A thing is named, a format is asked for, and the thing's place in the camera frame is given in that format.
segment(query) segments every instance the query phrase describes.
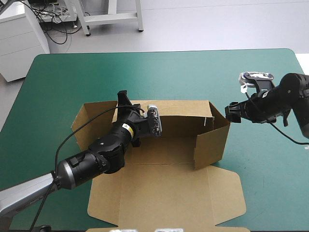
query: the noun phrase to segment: cardboard box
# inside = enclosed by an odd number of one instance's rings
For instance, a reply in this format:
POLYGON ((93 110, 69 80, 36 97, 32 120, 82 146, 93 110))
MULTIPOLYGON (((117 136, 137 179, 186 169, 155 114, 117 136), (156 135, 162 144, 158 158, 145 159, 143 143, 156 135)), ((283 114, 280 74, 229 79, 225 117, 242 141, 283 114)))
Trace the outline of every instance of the cardboard box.
MULTIPOLYGON (((92 182, 88 214, 119 228, 154 232, 248 231, 215 227, 245 213, 239 176, 210 164, 222 159, 229 122, 209 101, 132 101, 143 109, 155 104, 161 115, 161 138, 143 138, 126 152, 126 166, 92 182)), ((72 129, 115 107, 116 101, 86 103, 72 129)), ((109 112, 76 133, 81 150, 105 135, 116 120, 109 112)))

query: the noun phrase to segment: white drawer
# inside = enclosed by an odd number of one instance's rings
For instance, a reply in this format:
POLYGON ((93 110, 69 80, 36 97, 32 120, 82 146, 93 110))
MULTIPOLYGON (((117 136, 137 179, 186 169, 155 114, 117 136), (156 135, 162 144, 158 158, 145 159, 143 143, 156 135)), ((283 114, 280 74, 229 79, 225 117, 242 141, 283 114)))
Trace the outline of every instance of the white drawer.
POLYGON ((26 17, 0 23, 0 40, 33 31, 26 17))
POLYGON ((41 46, 0 56, 0 73, 6 81, 26 77, 33 59, 39 54, 44 54, 41 46))
POLYGON ((0 56, 40 45, 34 32, 0 40, 0 56))

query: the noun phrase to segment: white cabinet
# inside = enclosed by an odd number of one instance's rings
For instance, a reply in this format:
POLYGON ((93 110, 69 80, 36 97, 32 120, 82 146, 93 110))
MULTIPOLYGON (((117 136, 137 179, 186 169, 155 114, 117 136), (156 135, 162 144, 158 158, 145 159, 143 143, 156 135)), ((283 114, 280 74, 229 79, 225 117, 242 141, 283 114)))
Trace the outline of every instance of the white cabinet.
POLYGON ((47 39, 33 12, 20 2, 0 15, 0 73, 6 81, 23 78, 39 54, 49 53, 47 39))

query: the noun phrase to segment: gray floor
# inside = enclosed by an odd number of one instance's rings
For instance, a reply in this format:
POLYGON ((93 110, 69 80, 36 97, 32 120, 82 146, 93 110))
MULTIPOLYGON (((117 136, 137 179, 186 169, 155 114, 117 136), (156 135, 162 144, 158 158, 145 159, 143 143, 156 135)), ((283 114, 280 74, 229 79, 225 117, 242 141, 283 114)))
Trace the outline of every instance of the gray floor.
MULTIPOLYGON (((85 11, 100 14, 107 1, 84 0, 85 11)), ((135 0, 118 0, 131 11, 135 0)), ((51 53, 143 52, 217 49, 290 48, 309 53, 309 0, 142 0, 145 31, 137 24, 91 27, 70 35, 64 45, 49 41, 51 53)), ((61 42, 64 35, 52 33, 61 42)), ((308 56, 300 55, 308 68, 308 56)), ((23 80, 0 77, 0 129, 23 80)))

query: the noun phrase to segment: green tabletop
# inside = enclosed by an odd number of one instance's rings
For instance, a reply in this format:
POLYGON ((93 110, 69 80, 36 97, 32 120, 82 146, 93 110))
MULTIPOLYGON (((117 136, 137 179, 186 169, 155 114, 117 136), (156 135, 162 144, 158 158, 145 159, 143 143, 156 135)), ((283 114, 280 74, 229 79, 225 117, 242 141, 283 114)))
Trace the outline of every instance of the green tabletop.
MULTIPOLYGON (((210 100, 224 113, 230 102, 244 101, 240 72, 269 72, 275 84, 290 72, 302 73, 288 49, 54 54, 35 58, 0 133, 0 188, 53 169, 57 146, 85 102, 117 99, 128 90, 132 100, 210 100)), ((293 114, 288 134, 305 140, 293 114)), ((75 138, 59 159, 79 152, 75 138)), ((224 223, 250 230, 309 229, 309 151, 267 124, 232 124, 224 158, 215 164, 240 175, 247 213, 224 223)), ((91 182, 51 194, 40 224, 54 230, 108 226, 87 215, 91 182)), ((38 208, 28 208, 11 229, 27 229, 38 208)))

